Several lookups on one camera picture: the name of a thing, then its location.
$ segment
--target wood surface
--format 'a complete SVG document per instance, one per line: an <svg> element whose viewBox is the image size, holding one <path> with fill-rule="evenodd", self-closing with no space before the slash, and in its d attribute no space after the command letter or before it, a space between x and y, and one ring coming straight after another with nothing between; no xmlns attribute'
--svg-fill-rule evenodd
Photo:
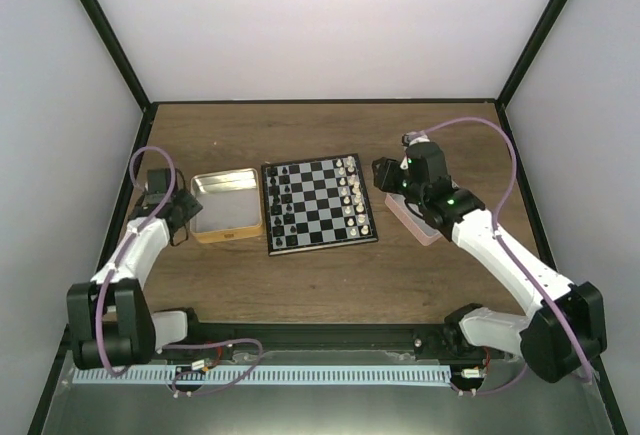
<svg viewBox="0 0 640 435"><path fill-rule="evenodd" d="M470 255L444 239L421 246L373 186L371 162L402 157L403 133L461 116L497 121L492 104L161 105L148 144L168 150L187 181L267 162L358 153L380 241L269 257L265 236L209 245L191 238L160 254L144 288L150 308L193 307L203 321L245 322L438 323L470 302L521 313ZM502 139L473 123L432 139L454 180L494 207L510 171ZM164 165L149 153L140 176ZM518 191L501 223L535 253Z"/></svg>

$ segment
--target gray wall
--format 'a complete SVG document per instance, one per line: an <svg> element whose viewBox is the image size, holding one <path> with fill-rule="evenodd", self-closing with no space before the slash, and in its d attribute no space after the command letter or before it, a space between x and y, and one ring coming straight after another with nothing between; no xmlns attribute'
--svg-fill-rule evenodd
<svg viewBox="0 0 640 435"><path fill-rule="evenodd" d="M548 0L100 0L152 100L495 97Z"/></svg>
<svg viewBox="0 0 640 435"><path fill-rule="evenodd" d="M140 120L77 0L0 0L0 432L24 434Z"/></svg>
<svg viewBox="0 0 640 435"><path fill-rule="evenodd" d="M640 433L640 0L570 0L509 107L560 269L603 292L607 372Z"/></svg>

